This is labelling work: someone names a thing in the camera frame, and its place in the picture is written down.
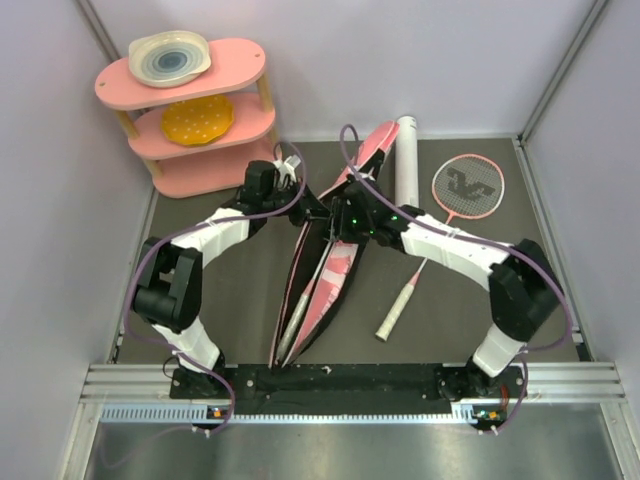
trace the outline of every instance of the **shelf tier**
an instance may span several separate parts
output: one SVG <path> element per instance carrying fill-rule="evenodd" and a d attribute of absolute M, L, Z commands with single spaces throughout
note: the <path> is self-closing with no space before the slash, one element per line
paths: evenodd
<path fill-rule="evenodd" d="M 260 45 L 245 38 L 209 42 L 211 67 L 195 80 L 178 87 L 154 88 L 138 82 L 122 58 L 105 68 L 96 79 L 98 98 L 114 110 L 138 110 L 179 100 L 240 90 L 262 76 L 266 55 Z"/>
<path fill-rule="evenodd" d="M 273 160 L 267 137 L 224 150 L 209 150 L 189 157 L 160 161 L 162 175 L 153 178 L 160 193 L 184 198 L 241 185 L 251 160 Z"/>
<path fill-rule="evenodd" d="M 234 93 L 227 97 L 233 104 L 233 124 L 214 142 L 201 147 L 185 147 L 169 141 L 162 131 L 162 113 L 166 108 L 162 107 L 136 120 L 140 136 L 129 138 L 129 145 L 146 160 L 164 160 L 252 142 L 267 134 L 275 122 L 276 112 L 265 112 L 257 93 Z"/>

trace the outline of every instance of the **gray floor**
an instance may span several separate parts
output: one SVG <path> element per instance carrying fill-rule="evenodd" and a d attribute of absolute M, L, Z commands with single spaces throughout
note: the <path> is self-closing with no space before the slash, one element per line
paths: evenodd
<path fill-rule="evenodd" d="M 598 406 L 525 406 L 496 437 L 461 425 L 236 425 L 205 440 L 165 425 L 101 425 L 87 480 L 616 480 Z"/>
<path fill-rule="evenodd" d="M 344 168 L 336 143 L 299 144 L 308 161 L 309 183 L 320 193 Z M 490 217 L 455 219 L 453 224 L 475 235 L 518 242 L 523 237 L 542 241 L 510 139 L 438 140 L 419 144 L 420 206 L 442 221 L 446 214 L 431 197 L 431 179 L 443 162 L 462 153 L 478 153 L 495 160 L 506 181 L 504 200 Z M 393 194 L 393 162 L 380 185 Z M 208 217 L 230 192 L 183 200 L 158 200 L 151 234 L 163 236 Z M 266 363 L 298 230 L 286 219 L 274 219 L 251 240 L 214 260 L 204 276 L 201 318 L 209 335 L 231 363 Z M 362 259 L 354 285 L 333 323 L 299 359 L 307 363 L 463 362 L 473 353 L 491 325 L 487 293 L 465 277 L 429 263 L 413 298 L 389 341 L 374 332 L 384 319 L 419 260 L 371 244 Z M 153 335 L 137 319 L 136 330 Z M 557 311 L 536 335 L 533 345 L 550 343 L 564 328 Z M 121 363 L 160 363 L 161 347 L 125 338 Z M 532 354 L 531 361 L 575 361 L 572 345 Z"/>

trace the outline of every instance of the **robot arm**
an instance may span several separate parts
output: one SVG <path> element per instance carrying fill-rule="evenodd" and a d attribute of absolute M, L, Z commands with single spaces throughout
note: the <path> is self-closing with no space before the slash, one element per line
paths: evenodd
<path fill-rule="evenodd" d="M 558 306 L 558 300 L 535 271 L 509 253 L 460 240 L 456 238 L 459 234 L 475 236 L 431 215 L 416 219 L 449 235 L 438 235 L 412 223 L 400 234 L 402 250 L 461 273 L 489 292 L 494 323 L 471 361 L 486 376 L 495 378 L 533 338 Z M 502 245 L 524 253 L 554 278 L 544 252 L 535 242 Z"/>
<path fill-rule="evenodd" d="M 247 215 L 272 212 L 292 201 L 299 191 L 295 176 L 299 162 L 297 157 L 289 157 L 284 162 L 251 162 L 245 182 L 233 199 L 204 220 L 200 224 L 202 228 L 175 237 L 149 259 L 138 281 L 133 310 L 175 347 L 174 353 L 184 353 L 209 369 L 224 366 L 224 356 L 209 339 L 198 316 L 202 304 L 202 270 L 266 223 L 266 218 L 250 220 Z M 324 210 L 306 191 L 302 200 L 283 214 L 288 215 L 293 224 L 300 224 L 305 218 L 328 216 Z M 231 217 L 238 219 L 217 223 Z M 144 258 L 159 241 L 148 239 L 140 257 Z M 180 364 L 201 372 L 182 359 Z"/>
<path fill-rule="evenodd" d="M 463 241 L 459 235 L 474 236 L 405 205 L 401 207 L 405 213 L 448 235 L 410 223 L 395 215 L 360 183 L 351 180 L 353 183 L 344 195 L 346 201 L 332 209 L 332 229 L 338 238 L 353 243 L 373 238 L 382 246 L 440 263 L 489 292 L 493 325 L 465 367 L 467 385 L 460 386 L 458 378 L 456 382 L 445 382 L 447 387 L 441 393 L 457 400 L 460 392 L 469 386 L 476 392 L 486 391 L 558 306 L 555 294 L 537 272 L 515 256 Z M 374 182 L 369 183 L 377 189 Z M 538 244 L 525 239 L 517 245 L 502 245 L 529 257 L 557 283 Z"/>

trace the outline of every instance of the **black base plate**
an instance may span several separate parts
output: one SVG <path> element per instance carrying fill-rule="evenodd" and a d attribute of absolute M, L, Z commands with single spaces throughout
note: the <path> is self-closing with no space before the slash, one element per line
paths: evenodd
<path fill-rule="evenodd" d="M 451 412 L 438 382 L 443 372 L 461 368 L 431 363 L 294 365 L 270 370 L 267 365 L 244 364 L 225 368 L 224 377 L 236 392 L 237 414 L 411 415 Z M 507 368 L 485 398 L 498 403 L 503 384 L 510 397 L 518 396 L 518 378 L 522 378 L 518 367 Z M 173 379 L 171 398 L 228 398 L 207 375 L 178 368 Z M 478 397 L 468 393 L 467 397 Z"/>

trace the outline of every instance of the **dark gray mat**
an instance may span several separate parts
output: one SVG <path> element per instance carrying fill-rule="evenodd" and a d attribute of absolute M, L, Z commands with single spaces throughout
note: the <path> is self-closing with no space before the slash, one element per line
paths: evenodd
<path fill-rule="evenodd" d="M 299 144 L 309 164 L 309 183 L 320 193 L 344 168 L 335 142 Z M 469 233 L 505 242 L 530 238 L 542 242 L 540 231 L 510 139 L 429 140 L 419 144 L 420 206 L 445 221 L 447 215 L 431 197 L 431 179 L 442 163 L 462 153 L 478 153 L 503 169 L 506 190 L 502 205 L 490 217 L 454 219 Z M 381 175 L 385 193 L 393 193 L 393 162 Z M 163 236 L 210 216 L 230 191 L 183 200 L 160 197 L 151 234 Z M 272 219 L 251 240 L 215 259 L 204 275 L 202 321 L 230 363 L 264 363 L 284 291 L 298 229 L 286 219 Z M 411 302 L 389 341 L 374 332 L 420 260 L 375 244 L 367 247 L 355 282 L 333 323 L 299 359 L 308 363 L 464 362 L 491 325 L 489 298 L 478 285 L 459 274 L 429 263 Z M 136 319 L 136 330 L 153 330 Z M 557 311 L 532 345 L 558 338 L 564 318 Z M 119 361 L 160 363 L 168 356 L 161 347 L 125 338 Z M 573 345 L 531 354 L 531 361 L 575 361 Z"/>

